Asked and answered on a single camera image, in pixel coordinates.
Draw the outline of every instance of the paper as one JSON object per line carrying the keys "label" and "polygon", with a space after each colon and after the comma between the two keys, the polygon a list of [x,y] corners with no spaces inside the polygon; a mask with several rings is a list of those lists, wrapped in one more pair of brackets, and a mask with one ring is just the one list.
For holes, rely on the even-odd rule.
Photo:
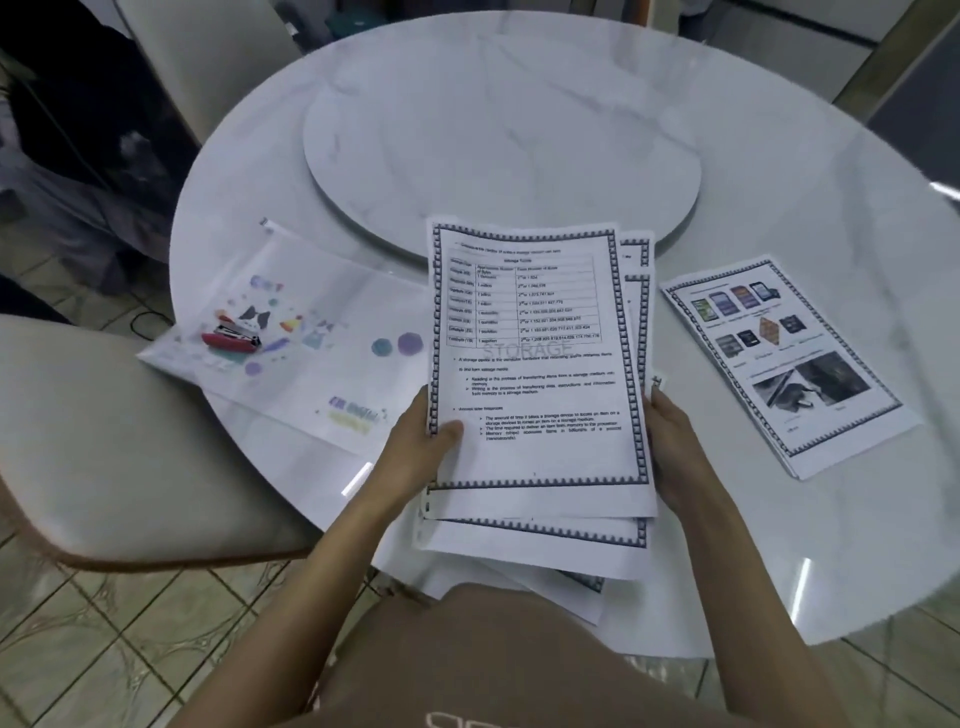
{"label": "paper", "polygon": [[430,221],[430,519],[653,516],[616,229]]}
{"label": "paper", "polygon": [[483,563],[531,592],[549,599],[554,604],[590,624],[598,624],[603,616],[603,587],[605,580],[572,571],[538,569],[506,561],[483,559]]}
{"label": "paper", "polygon": [[414,545],[430,551],[635,580],[650,567],[644,519],[418,519]]}
{"label": "paper", "polygon": [[662,290],[800,479],[920,422],[773,258]]}
{"label": "paper", "polygon": [[634,340],[636,381],[647,396],[654,386],[651,348],[657,278],[652,265],[653,239],[652,232],[639,231],[624,232],[616,240],[623,293],[630,313],[630,334]]}
{"label": "paper", "polygon": [[[262,340],[207,347],[225,315]],[[193,321],[141,354],[214,394],[373,461],[426,380],[427,289],[274,230]]]}

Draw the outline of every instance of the phone image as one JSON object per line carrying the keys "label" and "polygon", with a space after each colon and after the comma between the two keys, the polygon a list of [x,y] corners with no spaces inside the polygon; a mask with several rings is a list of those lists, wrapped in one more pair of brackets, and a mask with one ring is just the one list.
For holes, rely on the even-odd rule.
{"label": "phone image", "polygon": [[803,331],[806,328],[804,322],[796,316],[787,316],[780,319],[780,325],[790,333],[797,333],[797,331]]}
{"label": "phone image", "polygon": [[760,305],[760,301],[754,297],[754,294],[745,285],[735,285],[731,288],[731,291],[744,308],[754,308]]}
{"label": "phone image", "polygon": [[736,337],[743,342],[743,346],[745,347],[755,347],[757,344],[760,343],[760,340],[756,336],[756,334],[750,331],[749,329],[745,331],[738,331],[736,333]]}
{"label": "phone image", "polygon": [[767,288],[765,283],[761,283],[759,280],[756,283],[751,283],[750,287],[754,289],[761,301],[770,301],[772,298],[779,298],[780,296],[774,296],[773,292]]}
{"label": "phone image", "polygon": [[740,346],[740,342],[738,342],[736,337],[732,334],[727,334],[726,336],[721,336],[719,339],[717,339],[717,346],[720,347],[720,350],[727,356],[728,359],[733,359],[743,351],[743,347]]}
{"label": "phone image", "polygon": [[700,314],[700,318],[704,321],[716,321],[720,318],[707,299],[697,299],[693,302],[693,307],[697,309],[697,313]]}
{"label": "phone image", "polygon": [[736,303],[730,300],[730,296],[721,291],[710,294],[710,300],[716,304],[716,307],[720,309],[720,313],[724,316],[732,316],[734,313],[739,313],[740,309],[736,307]]}

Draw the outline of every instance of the round marble table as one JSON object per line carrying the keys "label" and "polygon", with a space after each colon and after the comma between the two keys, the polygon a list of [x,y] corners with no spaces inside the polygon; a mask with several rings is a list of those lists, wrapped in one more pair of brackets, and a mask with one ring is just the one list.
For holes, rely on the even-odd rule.
{"label": "round marble table", "polygon": [[[575,15],[442,15],[370,31],[405,36],[505,34],[570,43],[661,93],[693,126],[703,187],[689,223],[659,250],[668,279],[777,256],[858,352],[926,424],[800,482],[790,477],[668,306],[654,324],[654,365],[689,413],[809,643],[850,633],[929,594],[960,566],[960,377],[956,300],[960,220],[923,176],[840,111],[784,79],[702,45]],[[288,66],[254,90],[206,143],[180,196],[171,290],[193,314],[211,282],[264,239],[268,216],[360,262],[389,254],[322,200],[301,126],[318,75],[353,39]],[[390,265],[424,279],[415,264]],[[327,528],[358,457],[218,398],[224,426],[264,476]],[[432,595],[461,581],[502,583],[468,559],[410,548],[411,514],[388,532],[380,569]],[[711,653],[677,521],[665,512],[642,583],[612,582],[596,633],[615,650]]]}

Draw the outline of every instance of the white chair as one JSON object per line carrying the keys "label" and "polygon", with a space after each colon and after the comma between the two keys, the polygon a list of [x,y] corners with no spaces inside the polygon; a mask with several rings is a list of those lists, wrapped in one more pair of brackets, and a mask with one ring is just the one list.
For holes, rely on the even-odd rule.
{"label": "white chair", "polygon": [[267,0],[114,2],[201,144],[244,96],[300,58]]}
{"label": "white chair", "polygon": [[0,510],[54,559],[155,570],[317,542],[200,391],[134,358],[139,342],[2,315],[0,341]]}

